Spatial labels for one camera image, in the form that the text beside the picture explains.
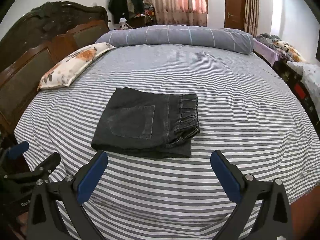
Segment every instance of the small lamp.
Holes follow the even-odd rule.
[[[128,28],[127,20],[125,18],[121,18],[119,21],[119,24],[120,24],[120,30],[125,30]]]

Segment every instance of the hanging jacket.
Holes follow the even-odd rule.
[[[131,15],[144,14],[143,0],[127,0],[127,4]]]
[[[129,20],[127,0],[109,0],[108,9],[113,15],[115,24],[118,24],[121,18]]]

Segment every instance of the gray and white striped sheet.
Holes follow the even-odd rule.
[[[320,182],[320,141],[287,85],[253,53],[184,45],[117,48],[69,88],[41,91],[15,135],[27,140],[31,170],[53,152],[63,179],[94,156],[90,143],[117,87],[152,93],[197,93],[201,132],[190,159],[150,160],[108,152],[109,163],[83,206],[106,239],[212,239],[233,211],[210,167],[219,149],[244,173],[284,182],[289,201]],[[78,237],[58,203],[73,237]],[[249,233],[259,202],[242,233]]]

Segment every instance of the gray pillowcase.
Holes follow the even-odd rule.
[[[96,43],[107,42],[115,47],[141,44],[182,44],[226,49],[242,54],[253,51],[253,36],[236,29],[216,29],[187,25],[153,25],[138,29],[111,31]]]

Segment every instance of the metal screw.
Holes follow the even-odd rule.
[[[254,179],[254,177],[251,174],[246,174],[245,178],[250,181]]]
[[[73,180],[73,176],[72,175],[68,175],[64,178],[66,181],[72,181]]]
[[[281,181],[281,179],[276,179],[276,180],[275,180],[275,183],[278,184],[278,185],[281,185],[281,184],[282,184],[282,181]]]
[[[36,184],[37,184],[38,186],[40,186],[42,183],[43,183],[43,180],[42,180],[42,179],[38,179],[37,182],[36,182]]]

